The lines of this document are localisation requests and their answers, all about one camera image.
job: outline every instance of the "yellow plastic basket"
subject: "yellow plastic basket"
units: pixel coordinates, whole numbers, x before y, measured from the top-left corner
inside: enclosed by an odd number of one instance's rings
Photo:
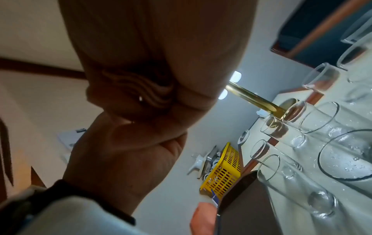
[[[239,153],[230,146],[230,143],[227,143],[222,152],[221,159],[201,185],[200,191],[207,190],[212,193],[213,189],[217,197],[221,199],[229,187],[231,187],[239,177]]]

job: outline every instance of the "light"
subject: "light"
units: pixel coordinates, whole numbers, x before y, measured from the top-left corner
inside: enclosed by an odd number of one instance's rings
[[[239,73],[238,71],[235,71],[235,72],[232,74],[232,76],[231,76],[231,78],[230,78],[230,81],[231,81],[231,82],[235,82],[235,83],[237,83],[237,82],[240,81],[240,79],[241,79],[241,73]]]
[[[226,98],[226,96],[227,96],[227,90],[224,89],[224,90],[222,91],[222,93],[220,94],[220,97],[218,97],[218,99],[224,99],[224,98]]]

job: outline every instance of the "clear glass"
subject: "clear glass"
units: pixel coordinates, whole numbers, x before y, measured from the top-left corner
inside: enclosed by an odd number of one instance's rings
[[[303,80],[302,86],[324,94],[338,79],[346,79],[346,70],[337,68],[329,63],[322,63],[313,69]]]
[[[299,130],[300,123],[302,122],[304,117],[315,109],[316,108],[313,105],[305,101],[298,101],[289,109],[287,109],[281,121]]]
[[[266,140],[261,139],[259,140],[251,150],[251,158],[258,161],[259,163],[262,163],[262,160],[266,157],[275,154],[280,156],[284,161],[286,161],[288,164],[293,165],[296,169],[299,171],[302,171],[302,166],[292,158],[290,158],[288,155],[274,147],[273,145],[269,144]]]
[[[278,155],[270,155],[263,160],[257,178],[315,216],[331,216],[338,206],[333,194]]]
[[[353,130],[330,140],[318,155],[327,176],[372,198],[372,130]]]
[[[272,115],[265,118],[261,132],[292,148],[299,148],[306,142],[303,133]]]
[[[338,59],[337,67],[348,71],[348,82],[372,87],[372,33],[348,48]]]
[[[372,32],[372,10],[362,15],[341,36],[341,42],[354,44],[365,35]]]
[[[300,131],[322,141],[357,129],[372,128],[372,121],[341,106],[326,102],[307,114],[300,123]]]

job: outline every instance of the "gold spout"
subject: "gold spout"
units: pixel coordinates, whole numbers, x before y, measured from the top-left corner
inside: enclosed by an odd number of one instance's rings
[[[238,86],[234,82],[229,82],[226,86],[226,90],[230,91],[234,95],[237,95],[240,98],[245,99],[249,103],[271,113],[276,118],[281,119],[285,114],[285,109],[273,104],[272,102],[265,100],[264,98],[256,95],[255,93],[250,92],[249,90]]]

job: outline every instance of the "person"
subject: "person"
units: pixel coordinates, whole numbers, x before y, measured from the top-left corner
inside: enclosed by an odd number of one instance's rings
[[[169,173],[248,43],[256,0],[59,0],[103,108],[63,178],[2,204],[2,234],[143,234],[133,211]]]

